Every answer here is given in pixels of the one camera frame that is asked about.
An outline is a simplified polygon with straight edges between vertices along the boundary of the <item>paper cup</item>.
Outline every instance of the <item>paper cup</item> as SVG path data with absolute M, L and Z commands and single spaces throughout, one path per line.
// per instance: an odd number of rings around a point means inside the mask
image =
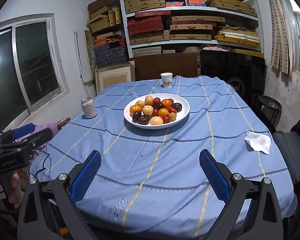
M 165 88 L 172 86 L 172 73 L 162 73 L 161 74 L 162 83 Z

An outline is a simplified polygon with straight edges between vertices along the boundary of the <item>window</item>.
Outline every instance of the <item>window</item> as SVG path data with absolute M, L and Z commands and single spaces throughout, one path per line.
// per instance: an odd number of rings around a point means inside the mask
M 291 30 L 289 34 L 293 43 L 294 70 L 300 71 L 300 8 L 294 0 L 282 0 L 282 2 Z
M 0 29 L 0 131 L 62 91 L 53 55 L 50 18 Z

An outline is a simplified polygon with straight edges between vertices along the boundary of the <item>blue tablecloth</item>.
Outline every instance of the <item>blue tablecloth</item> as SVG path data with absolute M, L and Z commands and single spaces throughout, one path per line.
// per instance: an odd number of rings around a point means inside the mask
M 189 115 L 163 130 L 144 130 L 124 120 L 123 109 L 133 99 L 151 93 L 172 93 L 190 104 Z M 167 239 L 203 236 L 220 214 L 219 201 L 199 166 L 199 153 L 208 149 L 231 172 L 260 181 L 269 177 L 282 216 L 293 200 L 287 166 L 266 126 L 234 89 L 218 78 L 173 78 L 112 85 L 94 99 L 98 115 L 79 112 L 46 147 L 50 159 L 40 181 L 69 173 L 92 150 L 102 164 L 84 199 L 77 203 L 88 223 L 117 231 Z M 271 137 L 270 154 L 253 151 L 247 130 Z M 31 173 L 42 168 L 41 154 Z M 245 218 L 246 201 L 237 223 Z

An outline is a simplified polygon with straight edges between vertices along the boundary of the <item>window frame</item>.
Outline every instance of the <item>window frame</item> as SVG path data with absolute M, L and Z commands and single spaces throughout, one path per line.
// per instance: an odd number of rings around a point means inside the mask
M 26 93 L 26 89 L 24 87 L 24 83 L 19 68 L 15 34 L 16 34 L 17 27 L 33 24 L 33 23 L 39 23 L 39 22 L 46 22 L 49 52 L 50 52 L 53 70 L 57 79 L 58 88 L 53 90 L 48 95 L 45 95 L 43 98 L 35 102 L 33 105 L 31 105 L 29 97 Z M 11 37 L 12 37 L 12 54 L 14 59 L 15 70 L 18 78 L 18 83 L 21 88 L 21 93 L 25 100 L 27 109 L 23 111 L 19 116 L 17 116 L 3 131 L 16 128 L 25 119 L 33 116 L 33 114 L 35 114 L 37 110 L 39 110 L 41 107 L 45 106 L 47 103 L 52 101 L 55 97 L 58 97 L 60 95 L 66 95 L 69 93 L 69 88 L 66 83 L 66 78 L 62 68 L 59 49 L 58 49 L 57 36 L 55 33 L 54 14 L 36 14 L 36 15 L 22 16 L 22 17 L 17 17 L 17 18 L 13 18 L 1 22 L 0 35 L 9 31 L 11 31 Z
M 300 72 L 300 45 L 299 45 L 300 38 L 298 33 L 297 21 L 290 0 L 282 0 L 282 2 L 284 3 L 284 8 L 285 11 L 287 12 L 287 16 L 288 16 L 287 22 L 290 25 L 290 29 L 293 30 L 291 32 L 293 55 L 294 55 L 293 70 Z

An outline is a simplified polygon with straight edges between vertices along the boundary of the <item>tissue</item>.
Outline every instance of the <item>tissue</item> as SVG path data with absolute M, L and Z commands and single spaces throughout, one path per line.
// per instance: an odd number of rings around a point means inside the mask
M 269 136 L 247 131 L 247 136 L 244 139 L 252 149 L 258 152 L 269 154 L 271 139 Z

